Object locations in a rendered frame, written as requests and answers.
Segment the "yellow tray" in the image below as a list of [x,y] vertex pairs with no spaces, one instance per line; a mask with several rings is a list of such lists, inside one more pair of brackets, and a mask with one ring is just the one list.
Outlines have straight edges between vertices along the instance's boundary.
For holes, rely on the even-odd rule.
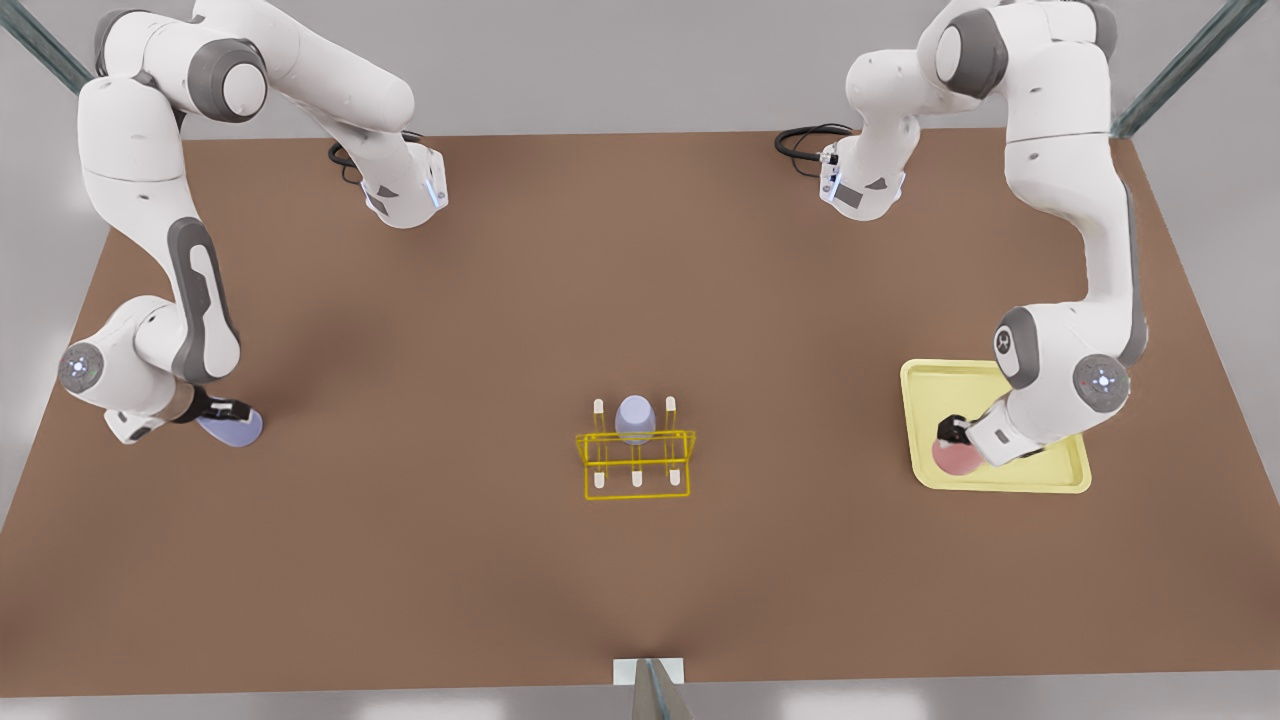
[[957,414],[973,418],[1009,391],[991,360],[910,359],[900,369],[908,445],[915,478],[931,489],[1078,495],[1092,475],[1082,436],[1001,468],[983,465],[966,475],[940,469],[932,454],[938,424]]

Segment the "pink cup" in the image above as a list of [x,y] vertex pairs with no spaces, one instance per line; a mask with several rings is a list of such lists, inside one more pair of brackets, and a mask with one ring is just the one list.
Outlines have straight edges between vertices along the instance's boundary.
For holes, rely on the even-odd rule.
[[970,474],[986,464],[982,454],[965,442],[936,439],[931,446],[931,454],[937,468],[951,477]]

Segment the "lavender cup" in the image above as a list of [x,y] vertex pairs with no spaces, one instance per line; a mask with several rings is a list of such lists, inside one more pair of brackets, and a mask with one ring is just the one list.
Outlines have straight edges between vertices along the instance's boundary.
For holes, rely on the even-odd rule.
[[252,445],[262,433],[264,421],[260,413],[250,409],[250,419],[200,416],[196,420],[211,437],[234,448]]
[[657,413],[640,395],[623,398],[614,414],[614,432],[631,446],[645,445],[657,432]]

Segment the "silver frame post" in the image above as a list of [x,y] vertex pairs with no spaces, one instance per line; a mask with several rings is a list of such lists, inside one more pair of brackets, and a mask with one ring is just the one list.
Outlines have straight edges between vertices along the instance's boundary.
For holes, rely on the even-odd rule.
[[1111,138],[1132,138],[1208,60],[1270,0],[1222,0],[1164,69],[1124,108],[1110,127]]
[[681,696],[684,659],[614,659],[612,673],[614,685],[632,687],[630,720],[694,720]]
[[70,92],[78,95],[93,78],[20,0],[0,0],[0,27]]

